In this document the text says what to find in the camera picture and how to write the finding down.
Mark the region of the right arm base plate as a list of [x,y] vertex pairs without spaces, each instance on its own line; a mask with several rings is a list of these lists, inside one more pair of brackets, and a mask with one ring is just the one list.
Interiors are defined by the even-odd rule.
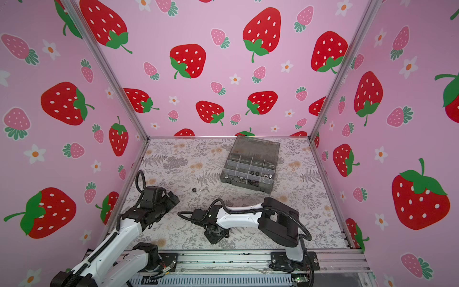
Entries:
[[293,273],[294,271],[318,271],[320,270],[319,260],[315,252],[308,251],[301,262],[289,259],[286,252],[272,252],[269,268],[274,271]]

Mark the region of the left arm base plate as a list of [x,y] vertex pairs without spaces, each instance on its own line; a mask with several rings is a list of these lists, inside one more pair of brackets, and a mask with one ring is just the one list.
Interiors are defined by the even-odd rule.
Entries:
[[178,253],[159,253],[158,255],[149,255],[147,266],[140,272],[159,273],[166,267],[168,272],[175,272],[178,263]]

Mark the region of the grey plastic compartment box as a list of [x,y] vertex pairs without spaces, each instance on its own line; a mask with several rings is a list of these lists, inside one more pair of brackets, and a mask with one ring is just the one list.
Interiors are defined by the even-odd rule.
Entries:
[[223,166],[224,184],[270,194],[276,179],[280,144],[274,141],[238,136]]

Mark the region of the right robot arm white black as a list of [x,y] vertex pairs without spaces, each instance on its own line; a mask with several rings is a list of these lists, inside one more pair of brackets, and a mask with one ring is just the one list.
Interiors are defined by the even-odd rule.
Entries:
[[228,238],[232,228],[257,228],[285,248],[289,264],[301,266],[310,260],[304,242],[311,241],[312,235],[301,223],[299,212],[274,198],[266,197],[260,204],[244,207],[229,207],[216,199],[206,210],[178,212],[178,216],[204,228],[205,237],[213,245]]

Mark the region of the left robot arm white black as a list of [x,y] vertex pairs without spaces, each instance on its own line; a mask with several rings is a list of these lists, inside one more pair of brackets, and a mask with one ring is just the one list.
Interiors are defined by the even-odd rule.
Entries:
[[146,229],[170,212],[179,203],[178,196],[160,187],[146,187],[136,204],[120,215],[115,229],[80,264],[59,272],[53,287],[129,287],[138,272],[150,273],[151,280],[161,279],[175,271],[178,255],[160,255],[158,246],[138,243],[126,248]]

